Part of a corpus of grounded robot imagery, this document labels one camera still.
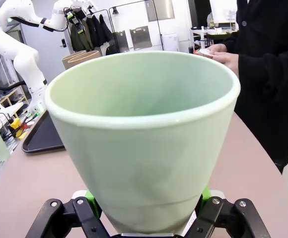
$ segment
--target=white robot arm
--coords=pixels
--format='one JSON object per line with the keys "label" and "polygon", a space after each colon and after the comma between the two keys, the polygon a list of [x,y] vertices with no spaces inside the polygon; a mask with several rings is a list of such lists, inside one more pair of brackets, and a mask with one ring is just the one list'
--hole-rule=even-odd
{"label": "white robot arm", "polygon": [[18,17],[33,25],[43,25],[54,30],[64,30],[67,20],[64,10],[70,7],[87,8],[93,6],[91,0],[59,0],[55,2],[51,19],[38,17],[31,0],[6,0],[0,8],[0,54],[14,60],[15,70],[24,79],[32,96],[28,111],[42,112],[45,110],[44,91],[47,81],[37,66],[39,54],[33,49],[6,34],[7,19]]}

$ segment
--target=bolt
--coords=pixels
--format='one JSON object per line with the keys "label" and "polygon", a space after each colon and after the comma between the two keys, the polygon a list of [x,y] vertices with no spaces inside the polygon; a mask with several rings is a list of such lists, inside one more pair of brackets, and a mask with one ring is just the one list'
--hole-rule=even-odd
{"label": "bolt", "polygon": [[218,199],[215,198],[215,199],[213,199],[213,203],[214,203],[214,204],[219,204],[220,201],[219,201]]}
{"label": "bolt", "polygon": [[241,207],[245,207],[247,204],[246,204],[244,201],[241,201],[241,202],[239,203],[239,205],[240,205]]}

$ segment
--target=yellow object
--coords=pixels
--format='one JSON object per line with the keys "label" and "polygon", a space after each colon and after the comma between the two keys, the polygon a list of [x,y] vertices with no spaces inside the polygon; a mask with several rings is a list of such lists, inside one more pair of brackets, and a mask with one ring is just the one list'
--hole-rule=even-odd
{"label": "yellow object", "polygon": [[[16,129],[18,129],[18,128],[20,127],[20,125],[21,125],[20,119],[19,119],[19,118],[16,118],[16,119],[14,120],[14,122],[13,122],[12,124],[10,124],[10,127],[16,130]],[[23,130],[20,129],[20,130],[16,133],[16,137],[20,137],[22,133],[23,133]]]}
{"label": "yellow object", "polygon": [[23,134],[19,137],[19,139],[20,139],[20,140],[23,139],[23,138],[27,135],[27,133],[28,133],[28,131],[26,131],[25,133],[23,133]]}

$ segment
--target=pink table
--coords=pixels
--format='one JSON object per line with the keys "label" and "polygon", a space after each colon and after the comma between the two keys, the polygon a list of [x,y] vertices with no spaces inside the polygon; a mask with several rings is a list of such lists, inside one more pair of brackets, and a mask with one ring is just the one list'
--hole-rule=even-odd
{"label": "pink table", "polygon": [[[244,123],[233,116],[209,186],[230,202],[251,199],[272,238],[288,238],[288,191],[281,174]],[[29,156],[19,146],[0,174],[0,238],[25,237],[44,202],[69,201],[85,185],[66,151]],[[114,229],[101,218],[111,235]],[[74,229],[69,238],[83,238]],[[229,237],[217,229],[214,238]]]}

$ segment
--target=brown cylinder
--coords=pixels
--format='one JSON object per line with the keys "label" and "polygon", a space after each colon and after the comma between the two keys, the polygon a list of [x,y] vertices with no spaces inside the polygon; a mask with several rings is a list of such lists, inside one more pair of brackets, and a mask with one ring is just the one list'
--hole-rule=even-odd
{"label": "brown cylinder", "polygon": [[91,52],[86,52],[84,54],[80,54],[74,58],[71,58],[69,61],[68,61],[68,68],[71,68],[75,65],[78,65],[80,63],[83,63],[83,62],[86,62],[88,60],[92,60],[92,59],[95,59],[95,58],[98,58],[100,57],[101,54],[99,51],[91,51]]}
{"label": "brown cylinder", "polygon": [[64,64],[65,69],[67,70],[68,68],[70,68],[69,65],[68,65],[68,61],[70,59],[72,59],[72,58],[74,58],[74,57],[76,57],[78,55],[84,54],[85,52],[86,51],[79,51],[79,52],[73,53],[73,54],[71,54],[71,55],[69,55],[67,57],[64,57],[63,58],[63,64]]}

